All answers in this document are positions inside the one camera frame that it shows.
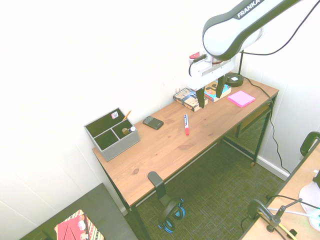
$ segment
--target black phone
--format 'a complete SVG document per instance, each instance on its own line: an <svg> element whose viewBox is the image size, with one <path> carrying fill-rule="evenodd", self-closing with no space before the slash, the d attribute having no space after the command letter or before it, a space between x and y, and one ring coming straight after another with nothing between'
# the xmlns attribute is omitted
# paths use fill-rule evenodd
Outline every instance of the black phone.
<svg viewBox="0 0 320 240"><path fill-rule="evenodd" d="M153 128L155 130L158 130L159 128L162 127L164 122L159 119L154 118L153 116L148 116L143 120L143 124Z"/></svg>

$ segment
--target franka robot arm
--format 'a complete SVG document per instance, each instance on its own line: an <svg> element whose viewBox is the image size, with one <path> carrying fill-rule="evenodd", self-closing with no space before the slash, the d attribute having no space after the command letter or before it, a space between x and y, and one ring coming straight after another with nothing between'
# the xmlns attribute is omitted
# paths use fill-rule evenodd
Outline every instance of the franka robot arm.
<svg viewBox="0 0 320 240"><path fill-rule="evenodd" d="M210 18L202 32L203 50L190 56L187 85L203 108L205 86L218 79L221 96L225 74L233 70L236 54L260 39L263 26L302 0L243 0L231 11Z"/></svg>

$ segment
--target desk surface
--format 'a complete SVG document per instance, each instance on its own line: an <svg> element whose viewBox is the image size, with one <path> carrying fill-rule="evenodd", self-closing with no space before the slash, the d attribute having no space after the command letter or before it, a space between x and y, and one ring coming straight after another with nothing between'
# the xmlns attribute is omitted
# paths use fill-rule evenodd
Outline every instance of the desk surface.
<svg viewBox="0 0 320 240"><path fill-rule="evenodd" d="M278 90L252 81L263 88L271 97ZM224 97L211 102L197 112L192 112L178 102L152 114L164 125L154 130L138 122L135 126L140 142L114 159L106 162L97 148L93 152L107 171L126 202L132 206L155 188L148 180L148 173L155 171L167 180L212 143L223 137L230 129L265 104L269 98L247 79L243 85L232 89L232 93L244 91L255 101L241 108ZM188 114L190 135L185 134L184 115Z"/></svg>
<svg viewBox="0 0 320 240"><path fill-rule="evenodd" d="M299 198L299 192L302 187L309 184L315 176L314 170L320 169L320 144L313 150L301 167L296 171L292 178L287 182L279 195L288 196L294 199ZM277 197L271 204L270 208L279 209L282 205L288 205L292 200ZM300 203L297 203L288 208L290 211L305 213ZM281 224L288 230L294 229L297 232L296 238L298 240L315 240L320 239L320 231L315 230L309 223L306 216L284 213L281 217ZM258 219L254 225L245 234L242 240L256 240L256 239L272 239L282 240L280 235L274 232L268 232L266 229L267 223L262 219ZM281 229L279 230L284 236L287 235Z"/></svg>

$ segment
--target black lamp base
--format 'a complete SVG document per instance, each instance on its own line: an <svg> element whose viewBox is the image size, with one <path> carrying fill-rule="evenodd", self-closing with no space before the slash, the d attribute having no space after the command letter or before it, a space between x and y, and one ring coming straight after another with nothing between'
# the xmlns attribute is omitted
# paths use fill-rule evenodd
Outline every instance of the black lamp base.
<svg viewBox="0 0 320 240"><path fill-rule="evenodd" d="M241 86L244 83L244 77L238 73L227 73L225 75L225 84L232 88Z"/></svg>

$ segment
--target pink sticky notes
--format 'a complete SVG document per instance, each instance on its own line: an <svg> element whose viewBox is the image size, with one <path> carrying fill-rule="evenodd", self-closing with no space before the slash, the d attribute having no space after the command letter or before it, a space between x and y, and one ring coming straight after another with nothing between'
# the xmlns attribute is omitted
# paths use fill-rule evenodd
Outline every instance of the pink sticky notes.
<svg viewBox="0 0 320 240"><path fill-rule="evenodd" d="M246 106L249 103L252 103L254 100L256 100L255 97L245 93L244 91L238 91L238 92L228 96L228 99L231 102L233 102L234 104L237 104L241 108L243 108L244 106Z"/></svg>

